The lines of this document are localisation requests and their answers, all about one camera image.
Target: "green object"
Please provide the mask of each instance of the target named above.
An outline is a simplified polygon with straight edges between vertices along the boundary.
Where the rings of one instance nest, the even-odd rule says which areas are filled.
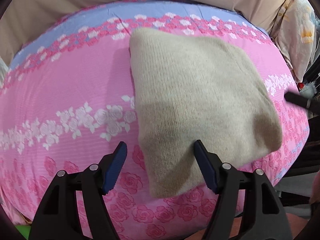
[[[31,226],[16,226],[18,231],[28,240]]]

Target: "pink bedsheet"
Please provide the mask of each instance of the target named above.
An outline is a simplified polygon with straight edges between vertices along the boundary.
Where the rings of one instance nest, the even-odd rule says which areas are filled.
[[[94,10],[88,10],[91,17]],[[122,140],[128,145],[127,160],[115,188],[104,197],[120,238],[181,239],[206,226],[217,196],[205,185],[175,198],[149,196],[128,49],[130,33],[139,26],[177,35],[215,36],[244,49],[278,111],[283,143],[278,151],[242,170],[262,168],[275,185],[295,161],[308,137],[308,121],[303,110],[283,101],[285,90],[297,89],[267,35],[245,20],[240,24],[214,15],[206,20],[195,14],[166,12],[158,18],[143,14],[109,17],[98,26],[57,36],[46,47],[35,41],[37,52],[12,68],[0,89],[0,186],[9,200],[7,210],[15,208],[33,219],[57,171],[82,171],[112,153]],[[90,235],[81,194],[77,196],[81,225]],[[240,192],[238,212],[243,200]]]

